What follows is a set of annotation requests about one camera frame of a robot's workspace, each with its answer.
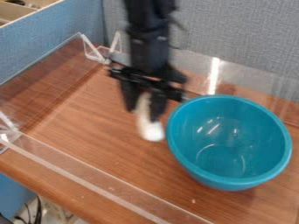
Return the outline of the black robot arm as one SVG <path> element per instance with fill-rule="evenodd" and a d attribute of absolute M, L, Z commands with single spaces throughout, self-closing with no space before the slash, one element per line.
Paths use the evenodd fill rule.
<path fill-rule="evenodd" d="M 119 80 L 126 109 L 137 110 L 142 94 L 150 94 L 149 119 L 158 122 L 167 101 L 183 100 L 187 76 L 170 63 L 171 13 L 175 0 L 123 0 L 129 26 L 130 64 L 110 68 L 110 76 Z"/>

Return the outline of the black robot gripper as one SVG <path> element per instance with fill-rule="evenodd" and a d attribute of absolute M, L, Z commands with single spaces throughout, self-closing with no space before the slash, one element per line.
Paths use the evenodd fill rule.
<path fill-rule="evenodd" d="M 126 110 L 133 112 L 145 88 L 153 89 L 150 97 L 150 119 L 158 122 L 167 107 L 167 101 L 183 102 L 187 99 L 185 85 L 187 76 L 174 67 L 169 67 L 166 77 L 153 76 L 130 67 L 110 69 L 111 77 L 121 80 Z"/>

